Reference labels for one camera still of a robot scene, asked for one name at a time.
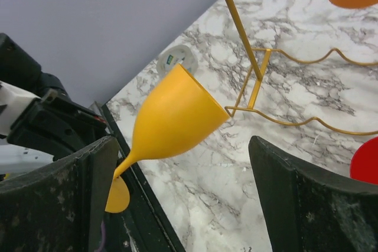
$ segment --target yellow cup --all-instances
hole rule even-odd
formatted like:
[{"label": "yellow cup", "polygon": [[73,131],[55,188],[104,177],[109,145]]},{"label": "yellow cup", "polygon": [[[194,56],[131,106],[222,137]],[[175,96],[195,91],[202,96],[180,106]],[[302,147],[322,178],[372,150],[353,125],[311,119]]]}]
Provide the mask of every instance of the yellow cup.
[{"label": "yellow cup", "polygon": [[221,105],[177,64],[141,106],[132,149],[116,168],[114,178],[137,161],[170,158],[192,149],[228,118]]}]

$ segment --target marble countertop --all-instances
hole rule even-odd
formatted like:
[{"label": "marble countertop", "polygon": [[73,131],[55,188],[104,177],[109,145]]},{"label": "marble countertop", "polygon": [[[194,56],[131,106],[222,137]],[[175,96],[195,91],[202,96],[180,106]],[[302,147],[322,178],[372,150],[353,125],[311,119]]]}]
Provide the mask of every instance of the marble countertop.
[{"label": "marble countertop", "polygon": [[[352,60],[378,61],[378,7],[345,10],[328,0],[235,0],[253,47],[281,48],[303,60],[333,47]],[[198,58],[196,79],[223,106],[234,105],[250,63],[224,0],[218,0],[170,46],[185,44]],[[261,61],[263,54],[258,54]],[[159,81],[151,62],[108,104],[126,141],[141,103]],[[255,78],[241,104],[246,106]],[[378,130],[378,68],[345,63],[337,54],[303,66],[273,55],[256,108],[282,120],[319,116],[335,127]],[[258,135],[283,150],[348,176],[358,147],[372,137],[331,132],[317,122],[284,127],[257,114],[235,117],[193,150],[140,162],[188,252],[271,251],[248,155]]]}]

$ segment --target red cup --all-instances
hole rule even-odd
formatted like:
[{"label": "red cup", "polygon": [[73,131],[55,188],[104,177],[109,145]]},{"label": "red cup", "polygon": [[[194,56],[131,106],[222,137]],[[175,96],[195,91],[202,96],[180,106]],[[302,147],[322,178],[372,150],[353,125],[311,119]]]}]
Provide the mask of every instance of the red cup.
[{"label": "red cup", "polygon": [[378,185],[378,137],[364,143],[350,163],[350,177]]}]

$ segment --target gray wall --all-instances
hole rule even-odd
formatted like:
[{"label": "gray wall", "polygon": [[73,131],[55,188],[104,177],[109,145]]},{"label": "gray wall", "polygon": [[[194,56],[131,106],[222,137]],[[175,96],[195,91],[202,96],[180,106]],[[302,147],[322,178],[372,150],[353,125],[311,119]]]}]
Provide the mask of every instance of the gray wall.
[{"label": "gray wall", "polygon": [[0,31],[88,106],[110,99],[215,1],[0,0]]}]

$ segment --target gold metal rack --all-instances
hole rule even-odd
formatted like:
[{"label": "gold metal rack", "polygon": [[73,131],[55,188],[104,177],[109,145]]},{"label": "gold metal rack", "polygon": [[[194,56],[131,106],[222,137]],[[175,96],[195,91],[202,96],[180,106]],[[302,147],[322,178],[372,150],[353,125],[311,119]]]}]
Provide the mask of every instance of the gold metal rack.
[{"label": "gold metal rack", "polygon": [[[348,57],[346,57],[338,48],[333,48],[322,58],[317,59],[317,60],[312,60],[312,61],[299,60],[297,58],[290,56],[289,54],[287,54],[283,50],[276,49],[276,48],[252,48],[249,44],[248,37],[246,35],[242,21],[240,20],[239,13],[237,12],[234,1],[233,0],[225,0],[225,1],[226,1],[226,4],[227,4],[227,7],[229,8],[232,19],[234,20],[234,23],[235,23],[236,29],[237,29],[237,31],[240,35],[240,38],[242,39],[242,43],[244,45],[244,48],[246,49],[246,53],[247,53],[247,56],[249,58],[249,61],[251,63],[250,69],[248,70],[247,76],[244,80],[242,89],[240,90],[240,93],[237,97],[235,106],[226,106],[224,108],[226,110],[226,112],[228,112],[228,114],[231,117],[233,117],[235,115],[235,112],[237,110],[243,110],[243,111],[246,111],[246,112],[257,113],[257,114],[261,115],[262,117],[264,117],[265,119],[270,120],[271,122],[275,122],[275,123],[278,123],[280,125],[285,125],[285,126],[302,126],[302,125],[305,125],[305,124],[307,124],[307,123],[309,123],[313,120],[316,120],[317,122],[319,122],[320,124],[322,124],[326,128],[329,128],[333,131],[343,133],[343,134],[347,134],[347,135],[367,136],[367,135],[378,134],[378,130],[377,131],[371,131],[371,132],[352,132],[352,131],[346,131],[346,130],[342,130],[342,129],[339,129],[339,128],[335,128],[335,127],[332,127],[331,125],[327,124],[325,121],[323,121],[319,117],[311,117],[311,118],[309,118],[309,119],[307,119],[303,122],[298,122],[298,123],[281,121],[281,120],[274,119],[274,118],[264,114],[260,110],[255,109],[255,103],[256,103],[256,100],[257,100],[257,97],[258,97],[258,94],[259,94],[259,90],[260,90],[260,87],[261,87],[261,84],[262,84],[262,80],[263,80],[266,68],[268,67],[269,59],[270,59],[272,53],[281,53],[285,57],[287,57],[288,59],[290,59],[294,62],[300,63],[300,64],[319,63],[319,62],[325,60],[333,52],[338,53],[339,56],[341,58],[343,58],[346,62],[348,62],[350,64],[358,65],[358,66],[365,66],[365,67],[366,66],[376,66],[376,65],[378,65],[378,62],[361,63],[361,62],[353,61],[353,60],[349,59]],[[265,56],[263,58],[261,67],[259,67],[258,62],[256,61],[255,55],[253,53],[254,51],[264,51],[265,52]],[[254,71],[255,75],[256,75],[256,83],[253,86],[252,95],[249,99],[247,107],[239,107],[240,100],[242,99],[243,93],[245,91],[245,88],[247,86],[247,83],[248,83],[248,80],[249,80],[249,77],[250,77],[252,71]]]}]

